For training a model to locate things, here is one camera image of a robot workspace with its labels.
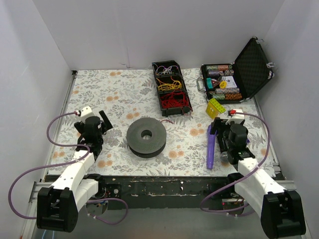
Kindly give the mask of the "grey perforated cable spool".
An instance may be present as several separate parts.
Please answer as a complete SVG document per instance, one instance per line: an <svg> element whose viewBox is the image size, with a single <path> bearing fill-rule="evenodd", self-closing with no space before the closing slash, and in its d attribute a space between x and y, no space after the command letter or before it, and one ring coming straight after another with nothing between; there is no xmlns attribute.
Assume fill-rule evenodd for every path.
<svg viewBox="0 0 319 239"><path fill-rule="evenodd" d="M127 130L127 144L136 156L153 158L165 148L166 129L157 119L138 119Z"/></svg>

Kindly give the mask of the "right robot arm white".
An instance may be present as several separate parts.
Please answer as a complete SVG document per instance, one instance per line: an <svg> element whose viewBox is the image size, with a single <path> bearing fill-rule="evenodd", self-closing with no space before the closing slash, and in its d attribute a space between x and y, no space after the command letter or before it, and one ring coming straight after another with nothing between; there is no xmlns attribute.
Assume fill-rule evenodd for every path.
<svg viewBox="0 0 319 239"><path fill-rule="evenodd" d="M306 222L300 195L278 184L261 168L249 150L244 114L232 110L230 119L215 118L208 127L208 138L218 141L221 158L236 166L228 175L226 194L243 197L258 214L264 233L270 239L304 235Z"/></svg>

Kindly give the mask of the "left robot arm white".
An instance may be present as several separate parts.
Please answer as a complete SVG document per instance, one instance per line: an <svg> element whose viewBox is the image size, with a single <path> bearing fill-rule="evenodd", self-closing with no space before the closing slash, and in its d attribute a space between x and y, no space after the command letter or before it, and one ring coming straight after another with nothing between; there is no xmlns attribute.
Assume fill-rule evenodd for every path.
<svg viewBox="0 0 319 239"><path fill-rule="evenodd" d="M76 112L80 121L75 128L80 137L75 145L73 163L50 187L41 188L37 195L36 225L39 229L72 232L78 213L90 198L101 199L106 187L99 182L99 175L87 175L102 151L103 135L112 124L103 111L96 116L89 106Z"/></svg>

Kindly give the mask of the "black glitter microphone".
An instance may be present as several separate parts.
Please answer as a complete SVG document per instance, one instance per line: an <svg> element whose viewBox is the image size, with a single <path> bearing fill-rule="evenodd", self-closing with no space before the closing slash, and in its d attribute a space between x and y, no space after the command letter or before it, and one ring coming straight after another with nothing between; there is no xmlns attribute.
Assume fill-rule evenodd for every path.
<svg viewBox="0 0 319 239"><path fill-rule="evenodd" d="M220 160L222 163L227 164L229 163L228 161L228 147L227 144L225 142L225 139L223 138L223 136L221 134L217 135L217 140L218 140L218 144L219 144L219 148L220 148Z"/></svg>

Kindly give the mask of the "floral patterned table mat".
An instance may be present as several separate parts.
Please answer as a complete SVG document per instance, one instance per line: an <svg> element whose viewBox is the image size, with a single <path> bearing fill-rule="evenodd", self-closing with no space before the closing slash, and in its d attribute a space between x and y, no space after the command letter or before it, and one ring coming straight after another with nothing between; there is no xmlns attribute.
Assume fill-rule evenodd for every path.
<svg viewBox="0 0 319 239"><path fill-rule="evenodd" d="M90 106L103 110L113 128L104 136L103 149L90 173L112 176L212 176L223 177L235 168L220 160L215 149L212 170L206 168L207 135L211 118L204 93L197 90L199 69L182 71L193 111L189 115L163 117L152 70L79 71L68 101L67 112ZM166 146L156 157L134 155L127 145L129 126L151 117L166 128Z"/></svg>

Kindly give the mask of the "yellow big blind button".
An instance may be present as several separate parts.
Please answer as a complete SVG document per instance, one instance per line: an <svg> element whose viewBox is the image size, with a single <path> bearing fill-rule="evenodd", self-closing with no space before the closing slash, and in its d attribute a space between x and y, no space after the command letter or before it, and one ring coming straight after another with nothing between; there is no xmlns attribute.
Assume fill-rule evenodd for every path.
<svg viewBox="0 0 319 239"><path fill-rule="evenodd" d="M226 81L221 81L220 84L219 84L219 87L221 89L225 89L227 87L227 82Z"/></svg>

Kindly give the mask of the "white card deck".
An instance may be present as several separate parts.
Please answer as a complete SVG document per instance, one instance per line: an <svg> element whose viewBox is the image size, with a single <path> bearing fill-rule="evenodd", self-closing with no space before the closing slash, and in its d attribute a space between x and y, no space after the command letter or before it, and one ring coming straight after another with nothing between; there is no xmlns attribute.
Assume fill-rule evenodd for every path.
<svg viewBox="0 0 319 239"><path fill-rule="evenodd" d="M225 82L225 88L237 88L237 84L233 76L223 76L222 82Z"/></svg>

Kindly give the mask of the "black poker chip case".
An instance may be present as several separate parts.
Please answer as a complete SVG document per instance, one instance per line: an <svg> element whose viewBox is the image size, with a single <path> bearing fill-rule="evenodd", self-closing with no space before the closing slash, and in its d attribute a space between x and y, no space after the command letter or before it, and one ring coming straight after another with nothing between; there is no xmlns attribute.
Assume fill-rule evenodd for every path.
<svg viewBox="0 0 319 239"><path fill-rule="evenodd" d="M203 64L203 91L206 99L221 104L241 103L253 98L273 77L274 63L262 48L263 39L252 37L232 64ZM237 88L219 87L223 76L233 76Z"/></svg>

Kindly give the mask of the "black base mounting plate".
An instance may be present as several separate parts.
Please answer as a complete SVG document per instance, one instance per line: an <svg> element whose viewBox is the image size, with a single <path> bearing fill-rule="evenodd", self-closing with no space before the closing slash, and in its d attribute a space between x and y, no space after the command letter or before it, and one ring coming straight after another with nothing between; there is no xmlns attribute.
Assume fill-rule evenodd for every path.
<svg viewBox="0 0 319 239"><path fill-rule="evenodd" d="M125 201L129 209L193 209L229 183L227 177L102 176L106 197Z"/></svg>

